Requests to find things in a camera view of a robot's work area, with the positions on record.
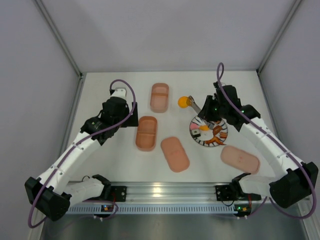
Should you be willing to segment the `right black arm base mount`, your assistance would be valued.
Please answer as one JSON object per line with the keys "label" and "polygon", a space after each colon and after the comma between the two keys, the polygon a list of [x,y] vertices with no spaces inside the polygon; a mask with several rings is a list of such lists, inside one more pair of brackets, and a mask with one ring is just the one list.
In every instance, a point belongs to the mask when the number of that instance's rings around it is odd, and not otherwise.
{"label": "right black arm base mount", "polygon": [[237,200],[237,194],[229,184],[216,185],[215,186],[216,199],[220,202],[235,201]]}

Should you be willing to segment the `black white sushi roll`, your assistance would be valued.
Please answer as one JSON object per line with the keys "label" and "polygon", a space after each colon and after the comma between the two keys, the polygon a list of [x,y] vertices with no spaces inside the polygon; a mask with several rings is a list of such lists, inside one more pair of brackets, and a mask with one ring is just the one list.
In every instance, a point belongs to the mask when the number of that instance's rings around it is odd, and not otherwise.
{"label": "black white sushi roll", "polygon": [[201,136],[201,132],[200,132],[200,130],[199,129],[193,129],[192,131],[191,131],[191,135],[193,136],[193,137],[200,137]]}

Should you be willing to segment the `metal tongs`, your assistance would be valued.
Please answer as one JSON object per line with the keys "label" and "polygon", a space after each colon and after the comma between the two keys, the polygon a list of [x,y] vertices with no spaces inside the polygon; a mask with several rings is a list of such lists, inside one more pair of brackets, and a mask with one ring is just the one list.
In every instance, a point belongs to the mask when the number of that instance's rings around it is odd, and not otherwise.
{"label": "metal tongs", "polygon": [[[191,107],[197,114],[200,113],[201,109],[200,109],[200,107],[196,104],[194,98],[193,98],[191,95],[187,97],[186,103],[187,103],[187,105],[188,105],[189,107]],[[206,120],[204,120],[204,119],[202,119],[202,121],[208,126],[208,128],[209,128],[210,130],[213,130],[214,124],[212,124],[211,122],[208,122],[208,121],[206,121]]]}

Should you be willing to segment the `orange round toy food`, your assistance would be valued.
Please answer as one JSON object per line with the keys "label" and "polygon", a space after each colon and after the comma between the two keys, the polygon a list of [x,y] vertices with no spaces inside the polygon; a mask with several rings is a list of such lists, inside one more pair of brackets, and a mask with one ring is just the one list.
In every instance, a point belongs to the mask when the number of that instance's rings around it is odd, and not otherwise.
{"label": "orange round toy food", "polygon": [[188,96],[182,96],[178,99],[178,106],[182,109],[185,109],[190,106],[190,99]]}

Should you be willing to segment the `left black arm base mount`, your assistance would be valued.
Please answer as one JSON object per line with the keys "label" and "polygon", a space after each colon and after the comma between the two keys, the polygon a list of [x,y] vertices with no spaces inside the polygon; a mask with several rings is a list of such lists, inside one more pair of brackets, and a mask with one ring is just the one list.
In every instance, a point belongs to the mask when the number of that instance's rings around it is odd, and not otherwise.
{"label": "left black arm base mount", "polygon": [[123,203],[123,202],[126,202],[126,198],[127,198],[127,186],[118,185],[118,186],[111,186],[108,195],[103,193],[101,196],[89,198],[85,200],[85,202],[110,201],[110,202]]}

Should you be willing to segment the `pink toy sweet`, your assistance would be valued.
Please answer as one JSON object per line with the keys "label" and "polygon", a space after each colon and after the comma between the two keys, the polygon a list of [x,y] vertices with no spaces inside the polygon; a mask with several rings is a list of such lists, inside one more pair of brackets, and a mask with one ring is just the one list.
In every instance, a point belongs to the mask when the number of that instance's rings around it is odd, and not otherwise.
{"label": "pink toy sweet", "polygon": [[200,127],[199,125],[193,122],[189,125],[190,130],[196,130],[196,129],[199,129],[199,127]]}

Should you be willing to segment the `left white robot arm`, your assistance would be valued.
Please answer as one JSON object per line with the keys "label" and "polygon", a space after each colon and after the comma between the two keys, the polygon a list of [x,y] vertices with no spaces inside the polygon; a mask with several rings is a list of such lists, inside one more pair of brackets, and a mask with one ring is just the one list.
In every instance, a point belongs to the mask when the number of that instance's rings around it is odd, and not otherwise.
{"label": "left white robot arm", "polygon": [[112,138],[119,128],[138,126],[138,105],[127,103],[127,90],[110,90],[97,116],[85,121],[72,144],[45,172],[29,177],[24,186],[29,202],[48,219],[61,219],[70,207],[86,200],[105,201],[111,194],[111,182],[96,174],[88,180],[70,183],[71,177],[90,155]]}

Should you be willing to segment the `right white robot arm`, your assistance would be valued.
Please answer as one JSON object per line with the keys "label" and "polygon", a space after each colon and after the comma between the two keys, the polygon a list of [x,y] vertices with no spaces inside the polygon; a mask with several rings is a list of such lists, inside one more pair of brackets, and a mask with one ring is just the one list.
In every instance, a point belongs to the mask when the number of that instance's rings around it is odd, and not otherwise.
{"label": "right white robot arm", "polygon": [[317,203],[315,186],[318,167],[304,163],[268,129],[260,113],[252,105],[242,105],[232,85],[215,82],[214,95],[208,95],[198,116],[207,122],[225,120],[249,140],[271,167],[274,176],[245,173],[232,184],[240,194],[269,197],[281,208],[288,208],[312,196]]}

